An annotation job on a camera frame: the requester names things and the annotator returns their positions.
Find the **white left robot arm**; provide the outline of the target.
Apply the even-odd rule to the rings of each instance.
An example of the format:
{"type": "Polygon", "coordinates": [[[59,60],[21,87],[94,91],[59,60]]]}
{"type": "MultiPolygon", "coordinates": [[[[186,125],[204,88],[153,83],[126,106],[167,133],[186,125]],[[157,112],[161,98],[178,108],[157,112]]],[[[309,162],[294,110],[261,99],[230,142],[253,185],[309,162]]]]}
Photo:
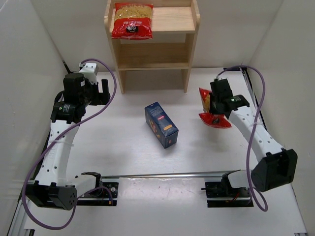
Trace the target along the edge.
{"type": "Polygon", "coordinates": [[[51,114],[50,144],[40,170],[33,181],[24,186],[24,196],[38,207],[71,210],[77,198],[88,191],[100,192],[101,175],[83,172],[67,180],[66,170],[74,137],[88,105],[107,105],[110,101],[108,80],[98,90],[96,75],[67,74],[63,80],[63,100],[56,101],[51,114]]]}

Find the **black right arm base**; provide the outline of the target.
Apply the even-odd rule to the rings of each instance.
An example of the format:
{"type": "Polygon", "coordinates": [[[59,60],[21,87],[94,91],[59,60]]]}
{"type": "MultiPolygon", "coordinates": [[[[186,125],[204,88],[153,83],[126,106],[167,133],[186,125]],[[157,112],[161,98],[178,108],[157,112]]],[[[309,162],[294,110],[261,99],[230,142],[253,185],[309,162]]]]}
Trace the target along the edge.
{"type": "Polygon", "coordinates": [[[228,174],[222,177],[205,179],[204,187],[208,208],[253,207],[253,200],[247,187],[234,188],[228,180],[228,174]]]}

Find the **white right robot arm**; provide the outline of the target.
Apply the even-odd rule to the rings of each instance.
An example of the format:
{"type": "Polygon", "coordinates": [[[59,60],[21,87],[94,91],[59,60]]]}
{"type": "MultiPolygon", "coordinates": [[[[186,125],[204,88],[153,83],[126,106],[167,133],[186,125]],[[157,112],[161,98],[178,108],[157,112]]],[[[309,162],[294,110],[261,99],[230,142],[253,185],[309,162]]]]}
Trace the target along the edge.
{"type": "Polygon", "coordinates": [[[253,170],[226,174],[227,185],[234,189],[248,188],[251,181],[257,190],[265,192],[292,183],[297,153],[286,150],[262,124],[254,122],[249,102],[242,95],[233,95],[227,79],[215,79],[210,85],[210,112],[225,115],[238,128],[258,161],[253,170]]]}

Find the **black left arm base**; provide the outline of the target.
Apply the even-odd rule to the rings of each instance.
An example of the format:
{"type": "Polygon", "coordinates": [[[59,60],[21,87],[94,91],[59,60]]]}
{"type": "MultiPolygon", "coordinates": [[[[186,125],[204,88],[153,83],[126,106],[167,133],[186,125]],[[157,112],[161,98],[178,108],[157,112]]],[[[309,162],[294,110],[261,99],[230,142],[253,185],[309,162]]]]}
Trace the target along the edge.
{"type": "Polygon", "coordinates": [[[119,180],[104,179],[100,173],[83,172],[71,182],[77,191],[78,206],[114,207],[118,201],[119,180]]]}

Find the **blue pasta box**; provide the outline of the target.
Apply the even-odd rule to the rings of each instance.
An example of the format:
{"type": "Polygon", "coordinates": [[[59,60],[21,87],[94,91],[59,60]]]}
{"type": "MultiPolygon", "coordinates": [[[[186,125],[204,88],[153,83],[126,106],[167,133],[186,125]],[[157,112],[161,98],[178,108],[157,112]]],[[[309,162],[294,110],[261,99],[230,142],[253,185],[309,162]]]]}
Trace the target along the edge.
{"type": "Polygon", "coordinates": [[[177,142],[179,130],[162,106],[155,102],[144,108],[145,120],[164,148],[177,142]]]}

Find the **red pasta bag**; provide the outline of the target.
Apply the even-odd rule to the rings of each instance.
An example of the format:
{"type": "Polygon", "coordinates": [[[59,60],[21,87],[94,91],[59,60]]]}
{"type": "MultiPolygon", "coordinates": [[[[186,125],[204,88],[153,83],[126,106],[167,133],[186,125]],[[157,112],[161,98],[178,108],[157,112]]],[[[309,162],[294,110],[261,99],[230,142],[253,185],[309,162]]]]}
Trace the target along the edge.
{"type": "Polygon", "coordinates": [[[209,127],[227,129],[231,128],[231,123],[225,118],[224,115],[215,115],[209,112],[210,110],[210,90],[199,88],[199,94],[201,97],[203,113],[199,114],[199,117],[203,123],[209,127]]]}
{"type": "Polygon", "coordinates": [[[150,40],[153,4],[118,2],[115,4],[113,39],[150,40]]]}

